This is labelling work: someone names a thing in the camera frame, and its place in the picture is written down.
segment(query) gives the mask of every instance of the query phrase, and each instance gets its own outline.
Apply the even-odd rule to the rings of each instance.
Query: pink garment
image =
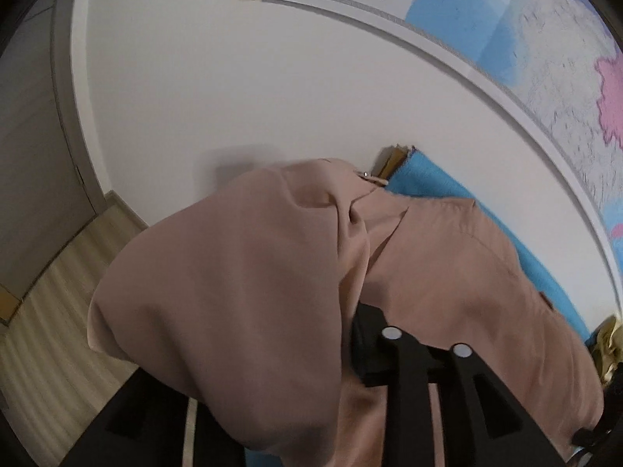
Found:
[[[348,360],[359,300],[424,344],[470,344],[564,456],[601,416],[588,351],[474,201],[393,195],[339,160],[249,172],[143,232],[88,339],[287,467],[379,466],[385,392]]]

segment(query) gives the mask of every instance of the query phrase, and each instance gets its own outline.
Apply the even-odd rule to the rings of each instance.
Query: wooden floor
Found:
[[[4,413],[41,467],[58,465],[135,370],[89,349],[86,312],[108,265],[140,231],[110,207],[41,275],[0,339]]]

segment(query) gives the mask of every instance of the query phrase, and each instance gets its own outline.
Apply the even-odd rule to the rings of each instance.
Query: door hinge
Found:
[[[74,165],[74,170],[76,171],[76,176],[78,177],[78,182],[80,183],[80,186],[84,186],[84,181],[82,180],[82,175],[80,174],[80,170],[78,169],[78,167],[76,165]]]

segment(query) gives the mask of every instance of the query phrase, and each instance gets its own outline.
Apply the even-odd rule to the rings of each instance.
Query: gray door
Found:
[[[24,21],[0,57],[0,284],[22,297],[94,215],[58,118],[52,9]]]

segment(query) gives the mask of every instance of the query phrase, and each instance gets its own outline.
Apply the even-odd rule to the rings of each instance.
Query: door frame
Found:
[[[74,0],[54,0],[52,10],[51,64],[52,84],[60,125],[65,135],[76,175],[96,214],[106,210],[104,193],[97,180],[86,149],[76,106],[72,74],[71,29]]]

